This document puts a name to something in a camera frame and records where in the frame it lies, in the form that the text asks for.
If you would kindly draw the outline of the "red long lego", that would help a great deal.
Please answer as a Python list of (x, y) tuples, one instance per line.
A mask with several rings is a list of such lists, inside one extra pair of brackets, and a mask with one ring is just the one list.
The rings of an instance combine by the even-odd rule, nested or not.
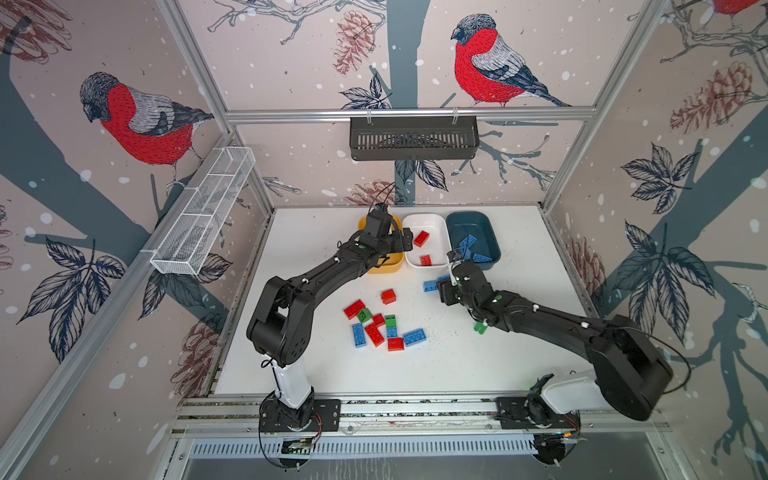
[(430, 237), (430, 234), (427, 231), (421, 231), (413, 240), (413, 244), (418, 247), (422, 248), (425, 243), (428, 241)]

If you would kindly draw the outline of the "yellow plastic bin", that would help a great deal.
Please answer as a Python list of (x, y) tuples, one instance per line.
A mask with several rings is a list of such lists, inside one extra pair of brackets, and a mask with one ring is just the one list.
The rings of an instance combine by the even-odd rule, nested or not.
[[(358, 229), (363, 230), (366, 226), (366, 216), (362, 217), (358, 222)], [(399, 217), (396, 215), (393, 216), (394, 221), (396, 222), (396, 225), (399, 229), (402, 229), (402, 222)], [(382, 260), (379, 262), (377, 267), (372, 268), (368, 271), (368, 274), (374, 275), (374, 274), (392, 274), (396, 273), (402, 266), (404, 262), (404, 254), (402, 252), (400, 253), (391, 253), (389, 254), (388, 258), (385, 260)]]

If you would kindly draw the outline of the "white plastic bin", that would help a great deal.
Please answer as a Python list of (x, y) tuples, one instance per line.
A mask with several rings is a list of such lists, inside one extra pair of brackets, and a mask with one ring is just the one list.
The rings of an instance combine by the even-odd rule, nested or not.
[(452, 250), (446, 220), (434, 213), (416, 213), (404, 217), (404, 228), (414, 235), (413, 249), (405, 253), (406, 263), (417, 270), (437, 270), (449, 265)]

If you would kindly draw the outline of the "blue long lego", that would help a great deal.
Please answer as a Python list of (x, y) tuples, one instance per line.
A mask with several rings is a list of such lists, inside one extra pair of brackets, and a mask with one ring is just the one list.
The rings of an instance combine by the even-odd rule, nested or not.
[(470, 250), (470, 249), (471, 249), (471, 248), (474, 246), (474, 244), (475, 244), (476, 242), (477, 242), (477, 238), (476, 238), (476, 237), (474, 237), (473, 235), (467, 235), (467, 236), (466, 236), (466, 237), (465, 237), (465, 238), (464, 238), (464, 239), (463, 239), (463, 240), (462, 240), (462, 241), (459, 243), (459, 246), (461, 246), (461, 245), (466, 245), (466, 246), (467, 246), (467, 248)]

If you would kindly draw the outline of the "teal plastic bin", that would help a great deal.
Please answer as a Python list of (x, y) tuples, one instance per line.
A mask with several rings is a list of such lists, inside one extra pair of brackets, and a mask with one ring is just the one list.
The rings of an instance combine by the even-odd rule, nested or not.
[(451, 249), (456, 258), (490, 270), (500, 259), (501, 249), (489, 218), (479, 211), (454, 212), (447, 216)]

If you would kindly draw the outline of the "red square lego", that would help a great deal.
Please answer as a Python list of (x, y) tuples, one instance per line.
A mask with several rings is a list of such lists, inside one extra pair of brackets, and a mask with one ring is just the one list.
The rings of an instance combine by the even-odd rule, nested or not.
[(396, 300), (397, 296), (393, 289), (386, 290), (381, 294), (381, 301), (384, 305), (390, 305)]

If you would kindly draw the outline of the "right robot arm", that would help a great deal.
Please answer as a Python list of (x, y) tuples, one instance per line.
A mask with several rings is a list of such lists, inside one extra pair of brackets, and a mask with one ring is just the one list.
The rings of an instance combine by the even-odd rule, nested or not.
[(553, 373), (537, 379), (523, 403), (537, 426), (551, 425), (556, 416), (605, 407), (645, 421), (667, 394), (671, 366), (649, 336), (624, 316), (578, 316), (497, 290), (477, 264), (467, 261), (453, 264), (436, 287), (443, 304), (464, 307), (478, 326), (528, 335), (590, 363), (589, 370), (559, 381)]

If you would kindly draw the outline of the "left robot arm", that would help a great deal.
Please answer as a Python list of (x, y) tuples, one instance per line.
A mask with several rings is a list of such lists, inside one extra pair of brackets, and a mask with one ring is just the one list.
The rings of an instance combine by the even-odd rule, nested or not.
[(300, 362), (311, 339), (316, 308), (345, 284), (413, 246), (412, 231), (399, 227), (388, 206), (379, 203), (369, 210), (365, 226), (338, 244), (329, 259), (303, 274), (289, 279), (275, 276), (266, 282), (246, 329), (246, 338), (275, 379), (275, 390), (259, 413), (262, 426), (270, 431), (321, 426), (324, 419), (314, 407), (315, 390)]

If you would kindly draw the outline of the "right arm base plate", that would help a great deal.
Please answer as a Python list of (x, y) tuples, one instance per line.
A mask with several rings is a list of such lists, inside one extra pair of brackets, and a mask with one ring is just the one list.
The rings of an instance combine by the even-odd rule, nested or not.
[(543, 400), (527, 397), (498, 397), (495, 399), (495, 419), (503, 429), (579, 430), (579, 421), (567, 414), (558, 414)]

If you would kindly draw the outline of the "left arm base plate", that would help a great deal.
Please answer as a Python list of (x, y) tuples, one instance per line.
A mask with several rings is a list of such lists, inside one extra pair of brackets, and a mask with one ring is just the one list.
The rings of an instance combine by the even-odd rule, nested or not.
[(265, 399), (259, 410), (262, 433), (336, 432), (339, 429), (341, 402), (308, 398), (298, 409), (289, 408), (276, 398)]

